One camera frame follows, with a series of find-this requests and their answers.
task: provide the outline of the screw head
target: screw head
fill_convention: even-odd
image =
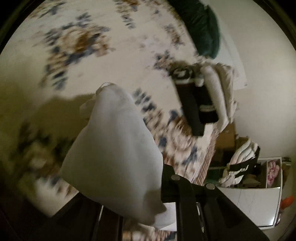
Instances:
[[[214,190],[214,189],[215,189],[215,185],[212,184],[212,183],[207,183],[207,184],[205,185],[205,187],[206,187],[207,189],[209,189],[209,190]]]
[[[178,180],[180,180],[180,176],[175,174],[175,175],[171,176],[171,179],[174,181],[178,181]]]

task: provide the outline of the pink yarn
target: pink yarn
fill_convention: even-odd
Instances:
[[[274,183],[274,179],[279,173],[279,165],[276,165],[275,160],[267,163],[267,187],[271,187]]]

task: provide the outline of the green pillow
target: green pillow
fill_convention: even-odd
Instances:
[[[199,55],[216,58],[220,46],[217,18],[198,0],[168,0],[184,21]]]

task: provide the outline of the white wall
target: white wall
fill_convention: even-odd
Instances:
[[[273,19],[252,0],[210,0],[226,23],[248,87],[235,91],[237,133],[260,156],[296,156],[296,51]]]

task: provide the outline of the stack of folded clothes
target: stack of folded clothes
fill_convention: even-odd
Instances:
[[[203,135],[206,123],[217,122],[221,132],[233,122],[237,107],[233,82],[238,77],[234,68],[221,63],[196,63],[174,68],[170,75],[194,135]]]
[[[219,184],[222,187],[230,187],[239,184],[243,177],[250,178],[250,174],[253,174],[253,169],[257,164],[257,160],[260,154],[260,147],[257,143],[248,140],[239,147],[232,156],[227,167],[223,171],[222,178],[219,179]]]

